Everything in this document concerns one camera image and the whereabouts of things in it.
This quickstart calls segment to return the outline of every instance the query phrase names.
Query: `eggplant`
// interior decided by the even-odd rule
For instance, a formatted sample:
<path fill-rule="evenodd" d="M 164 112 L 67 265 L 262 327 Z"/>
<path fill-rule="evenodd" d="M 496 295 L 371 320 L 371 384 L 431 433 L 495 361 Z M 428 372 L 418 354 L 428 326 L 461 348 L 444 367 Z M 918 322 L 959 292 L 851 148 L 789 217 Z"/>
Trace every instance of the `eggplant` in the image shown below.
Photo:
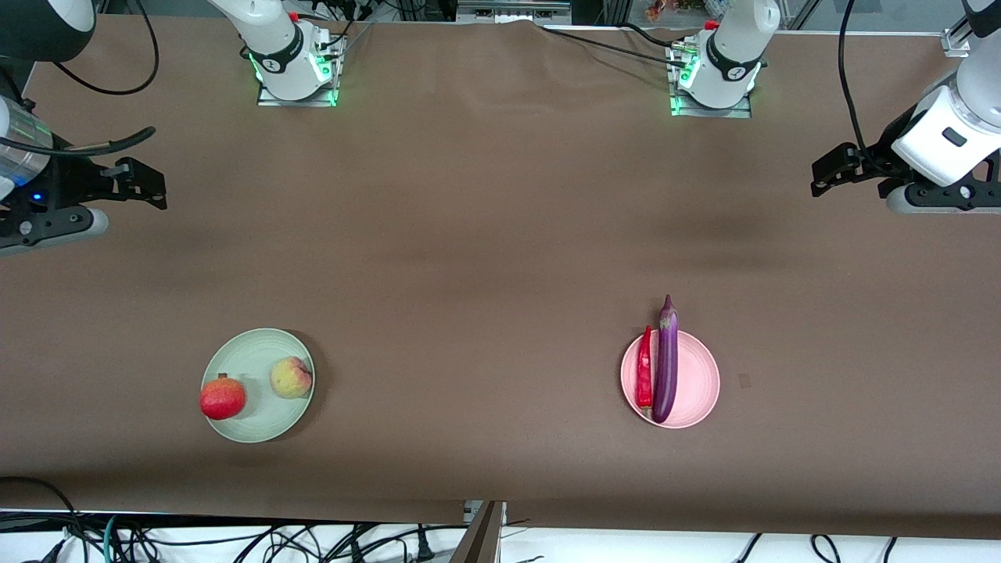
<path fill-rule="evenodd" d="M 657 331 L 657 372 L 654 374 L 654 422 L 663 424 L 678 395 L 678 311 L 671 296 L 664 300 Z"/>

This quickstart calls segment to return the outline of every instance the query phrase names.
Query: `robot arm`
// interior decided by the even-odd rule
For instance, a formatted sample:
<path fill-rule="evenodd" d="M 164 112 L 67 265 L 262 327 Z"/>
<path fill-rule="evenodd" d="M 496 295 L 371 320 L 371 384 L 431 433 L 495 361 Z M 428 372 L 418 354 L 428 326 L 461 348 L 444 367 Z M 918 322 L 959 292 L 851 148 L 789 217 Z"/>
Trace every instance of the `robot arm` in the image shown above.
<path fill-rule="evenodd" d="M 1001 0 L 963 6 L 982 40 L 866 148 L 869 159 L 843 143 L 814 162 L 815 197 L 841 183 L 886 177 L 880 196 L 898 212 L 1001 212 Z M 973 174 L 982 162 L 985 180 Z"/>
<path fill-rule="evenodd" d="M 208 0 L 236 26 L 250 60 L 267 90 L 278 99 L 299 100 L 330 82 L 330 32 L 308 21 L 293 21 L 281 0 Z"/>
<path fill-rule="evenodd" d="M 69 60 L 83 50 L 94 23 L 90 0 L 0 2 L 0 55 Z M 72 147 L 31 107 L 0 97 L 0 255 L 101 234 L 107 216 L 81 204 L 87 201 L 139 199 L 166 208 L 163 174 L 134 158 L 109 168 L 87 157 L 126 144 Z M 134 142 L 152 132 L 132 135 Z"/>
<path fill-rule="evenodd" d="M 754 86 L 761 55 L 781 19 L 775 0 L 734 2 L 718 29 L 686 39 L 698 45 L 698 60 L 679 86 L 707 107 L 733 107 Z"/>

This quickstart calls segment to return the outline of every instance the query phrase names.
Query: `black cable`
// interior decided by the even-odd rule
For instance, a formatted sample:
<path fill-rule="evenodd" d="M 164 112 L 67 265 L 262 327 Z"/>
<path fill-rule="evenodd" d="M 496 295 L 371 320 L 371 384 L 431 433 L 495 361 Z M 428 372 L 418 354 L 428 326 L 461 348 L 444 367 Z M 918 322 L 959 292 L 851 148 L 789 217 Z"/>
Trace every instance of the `black cable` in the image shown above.
<path fill-rule="evenodd" d="M 399 12 L 403 14 L 419 14 L 422 13 L 424 11 L 424 8 L 427 7 L 427 2 L 424 2 L 423 4 L 417 6 L 416 8 L 404 8 L 402 6 L 397 6 L 392 2 L 390 2 L 389 0 L 382 0 L 382 2 L 385 2 L 385 5 L 389 6 L 390 8 L 399 10 Z"/>
<path fill-rule="evenodd" d="M 626 28 L 632 29 L 633 31 L 639 33 L 640 37 L 643 37 L 644 39 L 646 39 L 647 41 L 650 41 L 651 43 L 653 43 L 655 45 L 660 45 L 662 47 L 670 47 L 671 46 L 671 41 L 661 41 L 657 37 L 654 37 L 653 35 L 647 33 L 646 30 L 644 30 L 639 25 L 636 25 L 635 23 L 630 23 L 628 21 L 624 21 L 623 23 L 617 25 L 616 27 L 626 27 Z"/>
<path fill-rule="evenodd" d="M 59 540 L 59 543 L 52 546 L 52 549 L 42 557 L 41 563 L 56 563 L 59 560 L 59 552 L 62 551 L 62 546 L 66 543 L 66 540 Z"/>
<path fill-rule="evenodd" d="M 631 51 L 629 49 L 624 49 L 622 47 L 616 47 L 615 45 L 609 45 L 608 43 L 601 43 L 601 42 L 595 41 L 593 39 L 588 39 L 587 37 L 581 37 L 579 35 L 572 35 L 570 33 L 564 33 L 563 31 L 560 31 L 558 29 L 550 29 L 548 27 L 540 27 L 540 29 L 542 29 L 544 31 L 548 31 L 549 33 L 552 33 L 554 35 L 559 35 L 561 37 L 566 37 L 568 39 L 574 39 L 575 41 L 581 41 L 583 43 L 590 43 L 590 44 L 596 45 L 598 47 L 604 47 L 606 49 L 611 49 L 613 51 L 619 51 L 620 53 L 626 53 L 627 55 L 633 55 L 634 57 L 640 57 L 642 59 L 652 60 L 652 61 L 655 61 L 655 62 L 667 64 L 667 65 L 670 65 L 670 66 L 677 66 L 679 68 L 682 68 L 682 67 L 685 66 L 685 63 L 683 63 L 682 61 L 673 61 L 673 60 L 668 60 L 668 59 L 661 58 L 661 57 L 655 57 L 653 55 L 648 55 L 646 53 L 639 53 L 637 51 Z"/>
<path fill-rule="evenodd" d="M 464 530 L 466 528 L 468 528 L 468 526 L 454 526 L 454 525 L 443 524 L 443 525 L 440 525 L 440 526 L 424 526 L 422 529 L 423 529 L 424 532 L 432 532 L 434 530 Z M 361 555 L 362 556 L 368 555 L 369 553 L 375 551 L 376 549 L 382 547 L 383 545 L 385 545 L 387 543 L 394 542 L 396 540 L 405 538 L 406 536 L 409 536 L 411 534 L 416 534 L 417 530 L 418 530 L 418 528 L 414 528 L 414 529 L 409 530 L 407 532 L 402 532 L 400 534 L 396 534 L 395 536 L 391 536 L 391 537 L 388 537 L 388 538 L 382 538 L 382 539 L 375 540 L 372 543 L 370 543 L 370 544 L 368 544 L 368 545 L 366 545 L 366 546 L 364 546 L 364 547 L 361 548 Z"/>
<path fill-rule="evenodd" d="M 10 93 L 14 96 L 14 101 L 21 107 L 24 107 L 24 96 L 21 95 L 21 88 L 17 87 L 17 82 L 14 81 L 14 77 L 11 76 L 10 71 L 6 67 L 0 66 L 0 74 L 3 74 L 4 81 L 10 87 Z"/>
<path fill-rule="evenodd" d="M 335 543 L 333 547 L 327 550 L 326 554 L 320 558 L 319 563 L 329 563 L 330 561 L 341 557 L 340 552 L 347 549 L 351 541 L 357 540 L 364 534 L 375 529 L 377 524 L 358 524 L 355 525 L 350 532 L 348 532 L 344 537 L 340 538 L 340 541 Z"/>
<path fill-rule="evenodd" d="M 144 8 L 142 5 L 142 0 L 135 0 L 135 5 L 139 7 L 139 12 L 142 14 L 142 19 L 143 21 L 146 22 L 146 28 L 149 29 L 149 40 L 152 41 L 153 43 L 153 70 L 150 71 L 149 77 L 146 78 L 146 80 L 142 84 L 139 84 L 135 88 L 129 88 L 127 90 L 109 90 L 107 88 L 101 88 L 99 86 L 95 86 L 87 82 L 83 78 L 80 78 L 76 74 L 73 74 L 73 71 L 63 66 L 63 64 L 60 62 L 53 63 L 56 65 L 56 68 L 61 70 L 63 74 L 65 74 L 66 76 L 69 76 L 70 78 L 75 80 L 78 84 L 86 86 L 87 88 L 90 88 L 95 92 L 101 94 L 108 94 L 111 96 L 125 96 L 128 94 L 134 94 L 136 92 L 144 90 L 146 86 L 152 84 L 153 79 L 156 78 L 157 71 L 159 71 L 160 69 L 160 45 L 156 42 L 156 33 L 153 31 L 153 24 L 149 23 L 149 16 L 146 14 L 146 8 Z"/>
<path fill-rule="evenodd" d="M 820 552 L 820 548 L 817 547 L 817 538 L 824 538 L 827 541 L 827 545 L 831 546 L 831 551 L 834 553 L 834 561 L 831 561 Z M 820 557 L 826 563 L 841 563 L 841 554 L 838 553 L 838 548 L 835 547 L 834 540 L 832 540 L 830 536 L 823 534 L 814 534 L 810 536 L 810 547 L 814 548 L 814 553 L 817 554 L 817 557 Z"/>
<path fill-rule="evenodd" d="M 423 562 L 431 559 L 434 559 L 434 552 L 431 551 L 431 546 L 427 542 L 427 534 L 424 532 L 423 525 L 417 524 L 417 561 Z"/>
<path fill-rule="evenodd" d="M 7 145 L 11 148 L 16 148 L 18 150 L 23 150 L 25 152 L 35 152 L 38 154 L 48 154 L 49 156 L 75 156 L 78 158 L 87 158 L 90 156 L 101 156 L 103 154 L 112 154 L 114 152 L 120 152 L 126 148 L 131 148 L 140 142 L 153 136 L 156 132 L 155 127 L 146 127 L 140 131 L 136 131 L 131 135 L 118 140 L 109 140 L 96 145 L 80 146 L 77 148 L 46 148 L 44 146 L 36 146 L 33 144 L 25 144 L 23 142 L 17 142 L 10 140 L 6 137 L 0 137 L 0 144 Z"/>
<path fill-rule="evenodd" d="M 365 563 L 365 556 L 361 555 L 361 546 L 358 540 L 351 541 L 351 563 Z"/>
<path fill-rule="evenodd" d="M 44 481 L 42 479 L 36 479 L 34 477 L 21 477 L 18 475 L 7 475 L 4 477 L 0 477 L 0 483 L 23 483 L 26 485 L 35 485 L 36 487 L 43 487 L 45 489 L 48 489 L 49 491 L 54 493 L 57 497 L 59 497 L 59 501 L 62 502 L 63 506 L 66 507 L 66 512 L 69 514 L 70 520 L 72 521 L 74 527 L 76 528 L 76 531 L 79 532 L 81 535 L 85 533 L 83 530 L 83 526 L 80 524 L 80 518 L 77 516 L 76 509 L 73 508 L 73 504 L 69 502 L 69 499 L 66 497 L 66 495 L 64 495 L 63 492 L 60 491 L 59 488 L 53 485 L 52 483 L 49 483 L 48 481 Z M 90 561 L 90 549 L 87 548 L 86 543 L 84 543 L 83 546 L 83 561 L 84 563 L 88 563 Z"/>
<path fill-rule="evenodd" d="M 406 542 L 403 540 L 396 541 L 403 544 L 403 563 L 410 563 L 410 552 L 406 550 Z"/>
<path fill-rule="evenodd" d="M 243 550 L 236 555 L 236 558 L 233 559 L 233 563 L 243 563 L 243 561 L 247 558 L 247 555 L 250 555 L 250 552 L 253 551 L 253 548 L 257 547 L 257 544 L 264 541 L 264 538 L 270 536 L 271 532 L 274 532 L 277 529 L 278 529 L 277 526 L 271 526 L 270 528 L 267 529 L 267 531 L 258 534 L 256 537 L 254 537 L 254 539 L 250 543 L 245 545 L 243 547 Z"/>
<path fill-rule="evenodd" d="M 165 541 L 161 541 L 161 540 L 154 540 L 152 538 L 147 537 L 146 541 L 148 541 L 149 543 L 152 543 L 152 544 L 157 544 L 157 545 L 188 547 L 188 546 L 195 546 L 195 545 L 214 545 L 214 544 L 220 544 L 220 543 L 238 542 L 238 541 L 242 541 L 242 540 L 251 540 L 253 538 L 256 538 L 260 534 L 253 534 L 253 535 L 250 535 L 250 536 L 239 536 L 239 537 L 236 537 L 236 538 L 223 538 L 223 539 L 219 539 L 219 540 L 202 540 L 202 541 L 197 541 L 197 542 L 165 542 Z"/>
<path fill-rule="evenodd" d="M 313 545 L 316 546 L 316 559 L 318 560 L 320 558 L 320 556 L 321 556 L 321 554 L 320 554 L 320 547 L 319 547 L 319 540 L 316 539 L 316 534 L 313 533 L 312 528 L 309 528 L 309 537 L 312 539 Z"/>
<path fill-rule="evenodd" d="M 270 534 L 269 537 L 271 538 L 271 545 L 270 545 L 270 547 L 267 548 L 267 550 L 264 551 L 264 558 L 262 559 L 262 562 L 263 563 L 271 563 L 272 561 L 274 561 L 274 558 L 278 555 L 278 553 L 281 550 L 285 549 L 285 548 L 289 548 L 289 549 L 292 549 L 294 551 L 298 551 L 299 553 L 303 554 L 305 556 L 305 558 L 306 558 L 306 562 L 307 563 L 309 561 L 309 557 L 310 556 L 315 557 L 316 559 L 319 559 L 320 558 L 320 554 L 319 554 L 319 549 L 318 548 L 316 550 L 317 553 L 313 553 L 313 552 L 309 551 L 305 546 L 303 546 L 302 544 L 300 544 L 300 543 L 298 543 L 298 542 L 295 541 L 295 538 L 301 536 L 302 534 L 304 534 L 306 532 L 311 532 L 311 528 L 313 526 L 315 526 L 315 524 L 310 524 L 310 525 L 307 525 L 307 526 L 303 526 L 301 530 L 299 530 L 298 532 L 295 532 L 291 536 L 287 536 L 287 537 L 284 534 L 282 534 L 281 532 L 278 532 L 278 531 L 275 531 L 272 534 Z M 279 538 L 282 539 L 282 541 L 279 542 L 279 543 L 277 543 L 277 544 L 274 543 L 274 537 L 273 536 L 278 536 Z"/>
<path fill-rule="evenodd" d="M 852 17 L 852 8 L 854 6 L 855 0 L 848 0 L 848 4 L 845 5 L 845 15 L 841 18 L 841 29 L 838 32 L 838 77 L 841 79 L 841 91 L 845 95 L 845 103 L 848 104 L 848 116 L 852 120 L 852 129 L 855 131 L 855 142 L 859 145 L 859 153 L 874 168 L 879 170 L 880 173 L 893 177 L 894 174 L 885 170 L 869 154 L 869 149 L 866 148 L 866 141 L 862 138 L 862 127 L 859 125 L 859 115 L 855 109 L 855 100 L 852 99 L 852 92 L 848 88 L 848 75 L 845 73 L 845 37 L 848 34 L 848 20 Z"/>
<path fill-rule="evenodd" d="M 890 552 L 893 551 L 893 546 L 897 545 L 897 536 L 890 538 L 890 541 L 886 544 L 886 549 L 883 550 L 883 563 L 890 563 Z"/>
<path fill-rule="evenodd" d="M 735 561 L 734 563 L 747 563 L 748 557 L 751 557 L 751 550 L 754 549 L 755 544 L 758 543 L 758 540 L 760 540 L 763 535 L 764 534 L 760 533 L 755 534 L 754 537 L 751 538 L 751 541 L 748 543 L 748 546 L 744 548 L 744 554 L 741 555 L 739 558 L 737 558 L 737 561 Z"/>
<path fill-rule="evenodd" d="M 354 23 L 354 20 L 347 20 L 347 25 L 345 25 L 345 26 L 344 26 L 344 30 L 343 30 L 343 31 L 341 31 L 341 32 L 340 32 L 340 35 L 338 35 L 338 36 L 337 36 L 337 40 L 338 40 L 338 41 L 339 41 L 340 39 L 343 39 L 343 38 L 344 38 L 344 36 L 346 36 L 346 35 L 347 35 L 347 30 L 351 28 L 351 24 L 352 24 L 352 23 Z"/>

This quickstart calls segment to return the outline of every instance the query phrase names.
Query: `plate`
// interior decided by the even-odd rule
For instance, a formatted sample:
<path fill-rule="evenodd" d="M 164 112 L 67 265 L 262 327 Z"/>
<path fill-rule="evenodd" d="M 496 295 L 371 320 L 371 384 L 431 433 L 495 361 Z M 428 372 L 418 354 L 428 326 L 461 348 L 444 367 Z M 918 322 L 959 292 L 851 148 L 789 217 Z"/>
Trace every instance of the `plate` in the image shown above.
<path fill-rule="evenodd" d="M 282 399 L 271 391 L 271 368 L 289 356 L 302 360 L 313 375 L 309 393 L 299 399 Z M 231 419 L 213 421 L 205 417 L 205 420 L 223 437 L 243 444 L 266 442 L 292 428 L 306 412 L 316 389 L 316 372 L 309 351 L 299 339 L 278 329 L 254 329 L 233 337 L 208 363 L 201 387 L 219 374 L 243 384 L 247 403 Z"/>
<path fill-rule="evenodd" d="M 641 340 L 643 335 L 633 341 L 623 356 L 623 395 L 629 406 L 641 419 L 661 428 L 688 428 L 702 422 L 713 412 L 713 407 L 720 398 L 720 370 L 709 349 L 699 339 L 678 331 L 678 394 L 675 395 L 675 405 L 668 420 L 657 424 L 643 416 L 643 410 L 636 406 L 636 361 L 640 354 Z M 650 343 L 650 361 L 653 366 L 657 366 L 657 331 L 654 331 Z"/>

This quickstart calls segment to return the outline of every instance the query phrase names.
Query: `pink plate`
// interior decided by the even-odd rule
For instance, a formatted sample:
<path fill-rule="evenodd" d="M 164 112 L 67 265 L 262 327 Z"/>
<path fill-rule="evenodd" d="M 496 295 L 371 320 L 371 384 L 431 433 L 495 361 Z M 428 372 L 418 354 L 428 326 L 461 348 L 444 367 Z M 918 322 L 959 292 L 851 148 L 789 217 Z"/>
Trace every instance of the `pink plate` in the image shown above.
<path fill-rule="evenodd" d="M 636 406 L 636 361 L 642 339 L 643 335 L 637 337 L 623 357 L 623 394 L 629 406 L 641 419 L 661 428 L 688 428 L 702 422 L 713 412 L 720 398 L 720 370 L 709 349 L 692 335 L 678 332 L 678 395 L 668 420 L 657 424 L 643 416 L 643 410 Z M 656 367 L 657 331 L 650 340 L 651 364 Z"/>

